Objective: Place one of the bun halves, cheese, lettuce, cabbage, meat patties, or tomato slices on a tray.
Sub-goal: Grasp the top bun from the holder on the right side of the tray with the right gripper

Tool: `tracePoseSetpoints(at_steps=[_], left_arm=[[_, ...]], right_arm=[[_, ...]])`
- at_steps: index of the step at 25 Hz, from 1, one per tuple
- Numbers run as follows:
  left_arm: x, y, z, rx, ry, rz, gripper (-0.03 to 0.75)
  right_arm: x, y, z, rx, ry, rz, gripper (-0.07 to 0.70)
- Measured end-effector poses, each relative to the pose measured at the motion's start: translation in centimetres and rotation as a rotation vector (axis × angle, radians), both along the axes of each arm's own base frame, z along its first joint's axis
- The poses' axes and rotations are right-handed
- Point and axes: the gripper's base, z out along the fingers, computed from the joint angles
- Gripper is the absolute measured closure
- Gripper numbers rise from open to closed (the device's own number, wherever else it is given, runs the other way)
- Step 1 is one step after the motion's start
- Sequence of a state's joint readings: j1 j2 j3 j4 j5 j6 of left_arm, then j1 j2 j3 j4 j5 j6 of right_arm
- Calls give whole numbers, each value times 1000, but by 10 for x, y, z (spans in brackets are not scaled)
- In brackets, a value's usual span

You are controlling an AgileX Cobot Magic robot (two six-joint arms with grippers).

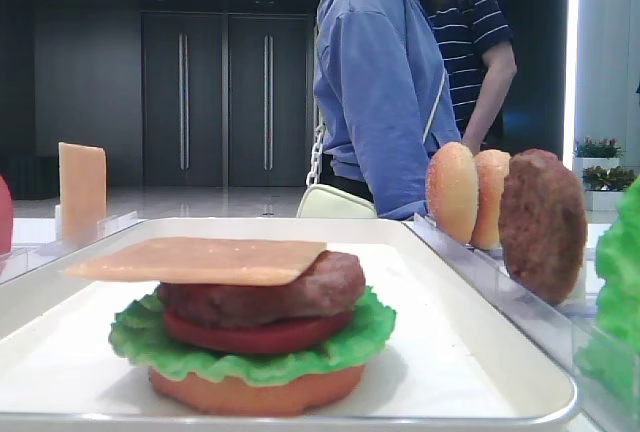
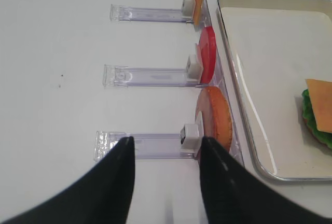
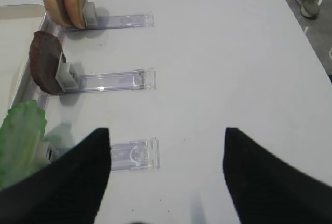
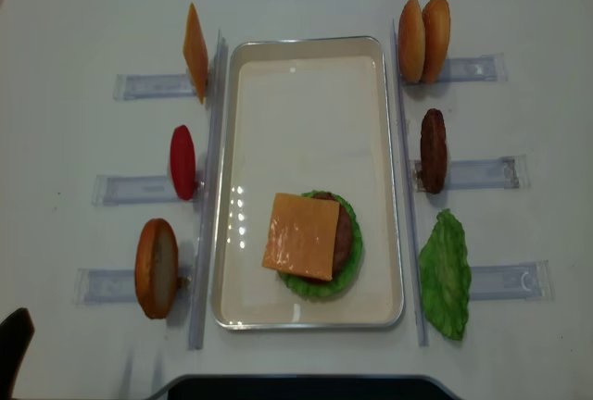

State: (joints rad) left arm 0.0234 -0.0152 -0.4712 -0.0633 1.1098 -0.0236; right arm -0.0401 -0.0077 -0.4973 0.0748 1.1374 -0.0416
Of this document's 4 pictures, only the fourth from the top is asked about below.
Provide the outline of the dark robot base front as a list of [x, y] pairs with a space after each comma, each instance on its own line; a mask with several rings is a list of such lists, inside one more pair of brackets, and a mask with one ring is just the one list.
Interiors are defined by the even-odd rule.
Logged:
[[175, 382], [168, 399], [457, 399], [427, 377], [266, 375], [199, 376]]

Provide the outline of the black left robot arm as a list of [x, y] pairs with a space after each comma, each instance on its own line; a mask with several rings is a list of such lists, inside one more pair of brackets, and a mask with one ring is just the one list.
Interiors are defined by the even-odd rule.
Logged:
[[1, 322], [0, 391], [2, 399], [11, 399], [19, 368], [35, 329], [30, 312], [20, 307]]

